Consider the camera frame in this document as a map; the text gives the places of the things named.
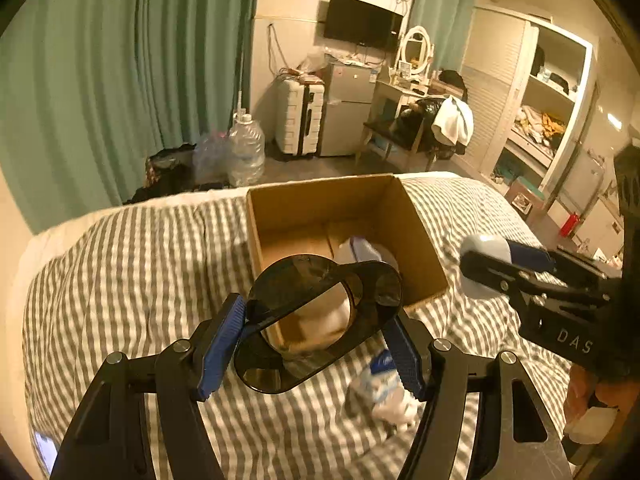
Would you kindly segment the white plastic cartoon figure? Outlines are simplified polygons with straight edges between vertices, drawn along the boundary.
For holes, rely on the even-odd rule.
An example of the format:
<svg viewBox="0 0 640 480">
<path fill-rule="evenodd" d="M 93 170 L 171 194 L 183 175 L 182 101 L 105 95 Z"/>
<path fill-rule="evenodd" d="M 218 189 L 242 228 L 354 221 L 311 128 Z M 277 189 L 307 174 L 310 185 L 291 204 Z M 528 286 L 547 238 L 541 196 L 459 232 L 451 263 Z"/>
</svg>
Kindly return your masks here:
<svg viewBox="0 0 640 480">
<path fill-rule="evenodd" d="M 511 249 L 505 238 L 491 234 L 465 237 L 460 246 L 460 281 L 466 296 L 488 300 L 503 294 L 500 278 L 494 278 L 490 273 L 497 262 L 512 262 Z"/>
</svg>

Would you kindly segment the blue Vinda tissue pack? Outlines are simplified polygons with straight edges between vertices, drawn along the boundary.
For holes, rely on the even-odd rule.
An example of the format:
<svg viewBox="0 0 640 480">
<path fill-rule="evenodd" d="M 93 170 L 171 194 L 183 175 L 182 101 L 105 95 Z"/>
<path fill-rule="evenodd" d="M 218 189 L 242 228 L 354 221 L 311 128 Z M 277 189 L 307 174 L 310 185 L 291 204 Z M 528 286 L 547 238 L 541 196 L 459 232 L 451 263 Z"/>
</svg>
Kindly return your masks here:
<svg viewBox="0 0 640 480">
<path fill-rule="evenodd" d="M 350 382 L 344 411 L 350 418 L 405 430 L 418 421 L 422 403 L 404 387 L 390 350 L 384 349 Z"/>
</svg>

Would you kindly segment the black sunglasses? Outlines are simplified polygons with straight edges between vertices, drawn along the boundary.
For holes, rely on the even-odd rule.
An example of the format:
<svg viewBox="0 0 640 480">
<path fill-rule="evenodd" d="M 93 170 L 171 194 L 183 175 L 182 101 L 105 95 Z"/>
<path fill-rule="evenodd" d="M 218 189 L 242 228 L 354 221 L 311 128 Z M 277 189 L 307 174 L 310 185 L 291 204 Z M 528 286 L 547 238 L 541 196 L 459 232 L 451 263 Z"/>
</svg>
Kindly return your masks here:
<svg viewBox="0 0 640 480">
<path fill-rule="evenodd" d="M 284 393 L 382 330 L 401 307 L 401 277 L 384 261 L 285 257 L 250 289 L 236 374 L 257 392 Z"/>
</svg>

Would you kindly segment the red bottle on floor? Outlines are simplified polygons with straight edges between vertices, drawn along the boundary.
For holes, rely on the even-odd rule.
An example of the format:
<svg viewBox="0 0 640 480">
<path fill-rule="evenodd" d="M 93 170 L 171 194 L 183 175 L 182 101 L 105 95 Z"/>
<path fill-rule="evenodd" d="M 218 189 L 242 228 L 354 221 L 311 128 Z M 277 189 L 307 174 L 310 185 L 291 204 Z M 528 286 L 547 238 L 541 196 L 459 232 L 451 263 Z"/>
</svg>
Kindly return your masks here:
<svg viewBox="0 0 640 480">
<path fill-rule="evenodd" d="M 560 229 L 560 237 L 570 237 L 572 233 L 575 231 L 576 226 L 578 226 L 580 221 L 579 214 L 577 212 L 572 212 L 563 223 Z"/>
</svg>

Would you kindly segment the white towel on chair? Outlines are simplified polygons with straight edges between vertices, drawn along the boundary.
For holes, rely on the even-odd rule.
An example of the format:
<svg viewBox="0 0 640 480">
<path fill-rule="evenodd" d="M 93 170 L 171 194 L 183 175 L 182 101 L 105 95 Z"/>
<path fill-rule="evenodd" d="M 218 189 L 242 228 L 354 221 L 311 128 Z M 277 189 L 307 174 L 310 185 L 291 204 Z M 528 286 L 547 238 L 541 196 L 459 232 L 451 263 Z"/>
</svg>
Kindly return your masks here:
<svg viewBox="0 0 640 480">
<path fill-rule="evenodd" d="M 442 101 L 432 123 L 434 138 L 441 144 L 466 148 L 474 132 L 474 118 L 469 105 L 455 96 Z"/>
</svg>

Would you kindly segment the wooden chair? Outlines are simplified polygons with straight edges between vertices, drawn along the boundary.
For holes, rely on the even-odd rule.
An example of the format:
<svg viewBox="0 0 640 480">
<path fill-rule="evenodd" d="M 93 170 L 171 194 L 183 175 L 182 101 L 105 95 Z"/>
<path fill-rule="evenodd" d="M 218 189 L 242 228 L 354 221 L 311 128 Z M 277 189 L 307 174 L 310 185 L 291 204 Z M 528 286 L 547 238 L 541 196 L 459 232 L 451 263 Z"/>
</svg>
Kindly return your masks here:
<svg viewBox="0 0 640 480">
<path fill-rule="evenodd" d="M 447 98 L 428 98 L 411 103 L 392 122 L 365 122 L 356 162 L 359 162 L 360 156 L 376 136 L 386 142 L 385 158 L 393 146 L 407 153 L 407 162 L 411 162 L 414 155 L 422 153 L 426 156 L 427 170 L 431 169 L 436 160 L 448 160 L 454 155 L 464 155 L 469 145 L 466 148 L 460 144 L 449 146 L 434 138 L 432 123 L 440 104 Z"/>
</svg>

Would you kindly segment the white open wardrobe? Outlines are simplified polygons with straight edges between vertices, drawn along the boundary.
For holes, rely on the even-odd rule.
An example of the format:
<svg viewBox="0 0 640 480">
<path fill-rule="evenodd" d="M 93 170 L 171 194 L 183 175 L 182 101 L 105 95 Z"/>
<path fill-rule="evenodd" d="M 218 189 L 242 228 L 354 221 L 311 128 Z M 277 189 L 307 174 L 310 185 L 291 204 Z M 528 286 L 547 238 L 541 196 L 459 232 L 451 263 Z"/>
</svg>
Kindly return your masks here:
<svg viewBox="0 0 640 480">
<path fill-rule="evenodd" d="M 474 116 L 465 165 L 487 178 L 510 154 L 541 192 L 554 192 L 582 133 L 595 68 L 593 45 L 572 32 L 476 6 L 461 65 Z"/>
</svg>

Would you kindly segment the wooden dressing table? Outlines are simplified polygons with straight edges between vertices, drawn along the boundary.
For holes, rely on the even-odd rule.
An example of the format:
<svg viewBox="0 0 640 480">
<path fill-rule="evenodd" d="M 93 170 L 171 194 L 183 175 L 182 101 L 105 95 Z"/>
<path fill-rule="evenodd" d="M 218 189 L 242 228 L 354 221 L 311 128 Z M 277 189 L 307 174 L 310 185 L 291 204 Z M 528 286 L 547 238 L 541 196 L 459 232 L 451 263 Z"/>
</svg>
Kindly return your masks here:
<svg viewBox="0 0 640 480">
<path fill-rule="evenodd" d="M 437 78 L 427 84 L 410 84 L 404 88 L 399 84 L 378 81 L 375 84 L 367 122 L 392 122 L 409 104 L 426 98 L 464 97 L 465 90 Z"/>
</svg>

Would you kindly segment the silver mini fridge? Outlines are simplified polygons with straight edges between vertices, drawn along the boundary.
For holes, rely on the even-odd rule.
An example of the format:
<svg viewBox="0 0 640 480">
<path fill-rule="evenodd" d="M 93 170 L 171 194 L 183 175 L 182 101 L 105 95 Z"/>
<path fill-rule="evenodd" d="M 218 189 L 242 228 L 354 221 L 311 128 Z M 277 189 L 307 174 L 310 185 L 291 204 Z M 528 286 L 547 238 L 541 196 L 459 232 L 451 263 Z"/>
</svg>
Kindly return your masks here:
<svg viewBox="0 0 640 480">
<path fill-rule="evenodd" d="M 322 70 L 324 103 L 318 155 L 355 155 L 368 119 L 378 74 L 369 67 L 331 61 Z"/>
</svg>

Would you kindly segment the white oval vanity mirror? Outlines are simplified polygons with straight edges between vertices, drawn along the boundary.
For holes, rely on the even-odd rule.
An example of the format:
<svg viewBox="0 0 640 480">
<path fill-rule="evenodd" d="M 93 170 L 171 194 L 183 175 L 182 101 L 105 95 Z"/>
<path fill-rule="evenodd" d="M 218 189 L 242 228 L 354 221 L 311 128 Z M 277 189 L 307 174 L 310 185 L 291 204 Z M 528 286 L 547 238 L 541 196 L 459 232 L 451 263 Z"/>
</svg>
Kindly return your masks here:
<svg viewBox="0 0 640 480">
<path fill-rule="evenodd" d="M 402 37 L 396 61 L 401 77 L 425 76 L 431 68 L 435 46 L 421 25 L 411 27 Z"/>
</svg>

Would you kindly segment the white hard suitcase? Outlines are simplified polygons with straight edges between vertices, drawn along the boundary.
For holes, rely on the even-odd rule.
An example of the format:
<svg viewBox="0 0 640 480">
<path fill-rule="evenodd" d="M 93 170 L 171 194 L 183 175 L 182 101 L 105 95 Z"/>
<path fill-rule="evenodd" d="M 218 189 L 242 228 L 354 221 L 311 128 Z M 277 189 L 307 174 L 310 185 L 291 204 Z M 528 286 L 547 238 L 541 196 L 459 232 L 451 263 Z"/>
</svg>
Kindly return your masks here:
<svg viewBox="0 0 640 480">
<path fill-rule="evenodd" d="M 279 150 L 296 157 L 314 154 L 318 150 L 326 90 L 323 81 L 312 75 L 284 78 L 277 90 L 274 140 Z"/>
</svg>

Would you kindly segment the black bags on floor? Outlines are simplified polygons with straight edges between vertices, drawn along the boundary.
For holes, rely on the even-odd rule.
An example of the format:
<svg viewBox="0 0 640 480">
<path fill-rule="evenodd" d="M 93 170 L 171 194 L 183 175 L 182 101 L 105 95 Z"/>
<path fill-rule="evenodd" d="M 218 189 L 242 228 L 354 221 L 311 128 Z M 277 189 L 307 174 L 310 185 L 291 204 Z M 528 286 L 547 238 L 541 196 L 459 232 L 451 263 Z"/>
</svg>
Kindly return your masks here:
<svg viewBox="0 0 640 480">
<path fill-rule="evenodd" d="M 140 204 L 185 192 L 202 192 L 228 188 L 226 179 L 198 183 L 195 180 L 193 156 L 195 145 L 185 143 L 178 148 L 164 148 L 145 159 L 145 181 L 125 205 Z"/>
</svg>

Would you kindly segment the green curtain by mirror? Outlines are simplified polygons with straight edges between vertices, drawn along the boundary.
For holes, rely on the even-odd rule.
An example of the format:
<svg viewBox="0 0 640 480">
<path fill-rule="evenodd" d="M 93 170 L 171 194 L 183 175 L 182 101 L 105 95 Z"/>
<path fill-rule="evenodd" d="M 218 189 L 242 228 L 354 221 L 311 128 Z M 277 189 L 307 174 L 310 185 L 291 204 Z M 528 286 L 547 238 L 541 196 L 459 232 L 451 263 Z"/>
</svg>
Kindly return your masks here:
<svg viewBox="0 0 640 480">
<path fill-rule="evenodd" d="M 409 26 L 422 26 L 435 46 L 433 70 L 460 70 L 475 0 L 412 0 Z"/>
</svg>

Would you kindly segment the green window curtain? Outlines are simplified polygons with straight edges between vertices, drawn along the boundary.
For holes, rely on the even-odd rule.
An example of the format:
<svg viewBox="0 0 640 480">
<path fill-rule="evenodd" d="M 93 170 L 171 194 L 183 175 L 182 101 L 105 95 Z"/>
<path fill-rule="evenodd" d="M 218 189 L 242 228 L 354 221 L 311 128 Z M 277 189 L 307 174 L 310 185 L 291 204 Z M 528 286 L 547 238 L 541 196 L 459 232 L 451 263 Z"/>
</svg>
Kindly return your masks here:
<svg viewBox="0 0 640 480">
<path fill-rule="evenodd" d="M 1 38 L 1 170 L 32 232 L 118 206 L 145 159 L 224 131 L 255 0 L 27 0 Z"/>
</svg>

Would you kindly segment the black wall television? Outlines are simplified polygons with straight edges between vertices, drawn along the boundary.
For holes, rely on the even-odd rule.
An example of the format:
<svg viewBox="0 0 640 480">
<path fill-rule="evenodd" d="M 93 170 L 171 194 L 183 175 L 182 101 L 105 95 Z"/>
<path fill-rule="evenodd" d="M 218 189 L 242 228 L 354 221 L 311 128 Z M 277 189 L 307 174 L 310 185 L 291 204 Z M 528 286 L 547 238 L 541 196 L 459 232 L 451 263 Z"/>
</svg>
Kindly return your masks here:
<svg viewBox="0 0 640 480">
<path fill-rule="evenodd" d="M 402 15 L 361 0 L 329 0 L 323 37 L 393 52 Z"/>
</svg>

